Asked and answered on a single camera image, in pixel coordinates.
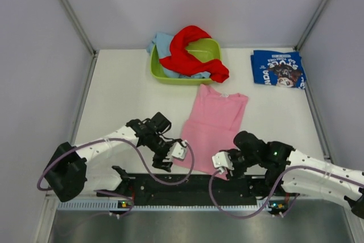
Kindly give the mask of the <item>pink t shirt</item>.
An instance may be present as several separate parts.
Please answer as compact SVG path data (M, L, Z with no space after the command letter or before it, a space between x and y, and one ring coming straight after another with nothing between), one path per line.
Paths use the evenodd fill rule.
M180 138L187 141L195 156L194 170L211 175L216 169L212 156L235 148L234 137L241 129L249 98L243 94L221 97L210 85L200 85Z

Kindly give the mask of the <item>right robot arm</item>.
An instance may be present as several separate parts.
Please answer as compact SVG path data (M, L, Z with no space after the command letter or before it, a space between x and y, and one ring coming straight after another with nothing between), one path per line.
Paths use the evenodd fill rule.
M258 165L266 170L263 196L284 192L317 197L363 218L363 171L316 159L282 142L264 142L247 131L239 132L233 143L224 152L228 179L240 179Z

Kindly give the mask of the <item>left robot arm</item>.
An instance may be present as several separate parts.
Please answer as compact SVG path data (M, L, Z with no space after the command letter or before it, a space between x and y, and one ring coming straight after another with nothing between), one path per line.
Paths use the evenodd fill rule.
M174 159L184 160L187 143L162 137L171 125L158 112L143 121L131 120L120 129L79 147L62 143L47 164L44 177L61 202L95 190L124 195L129 182L117 159L126 150L147 147L154 153L152 166L167 172L171 171Z

